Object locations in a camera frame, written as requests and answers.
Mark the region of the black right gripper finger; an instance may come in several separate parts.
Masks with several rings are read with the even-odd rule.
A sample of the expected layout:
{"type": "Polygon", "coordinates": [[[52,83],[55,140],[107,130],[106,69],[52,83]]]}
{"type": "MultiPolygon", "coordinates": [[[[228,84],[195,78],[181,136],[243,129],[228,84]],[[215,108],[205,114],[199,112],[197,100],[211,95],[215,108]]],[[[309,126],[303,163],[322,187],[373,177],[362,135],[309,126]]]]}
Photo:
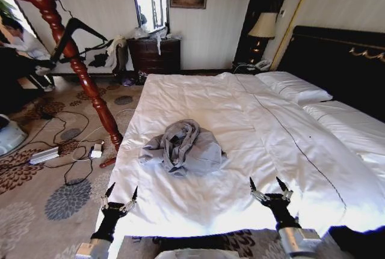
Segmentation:
{"type": "Polygon", "coordinates": [[[250,181],[250,189],[251,189],[250,194],[254,197],[254,199],[259,201],[260,203],[266,201],[265,194],[256,189],[254,181],[251,177],[249,177],[249,181],[250,181]]]}
{"type": "Polygon", "coordinates": [[[291,200],[291,196],[293,194],[293,191],[290,190],[287,185],[282,181],[280,180],[278,177],[277,177],[277,182],[282,190],[282,198],[286,201],[290,201],[291,200]]]}

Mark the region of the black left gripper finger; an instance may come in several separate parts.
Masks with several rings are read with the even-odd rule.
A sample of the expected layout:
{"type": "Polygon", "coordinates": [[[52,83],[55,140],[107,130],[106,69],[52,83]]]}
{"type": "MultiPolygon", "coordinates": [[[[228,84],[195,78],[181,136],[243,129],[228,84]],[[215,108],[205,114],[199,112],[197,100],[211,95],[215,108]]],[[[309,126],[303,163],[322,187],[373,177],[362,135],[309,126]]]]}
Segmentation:
{"type": "Polygon", "coordinates": [[[138,187],[135,188],[133,196],[131,200],[124,204],[122,207],[119,208],[119,210],[123,213],[128,213],[132,211],[137,203],[137,193],[138,193],[138,187]]]}
{"type": "Polygon", "coordinates": [[[112,193],[112,190],[114,189],[115,182],[106,190],[104,196],[101,197],[101,209],[108,209],[109,208],[109,201],[108,198],[112,193]]]}

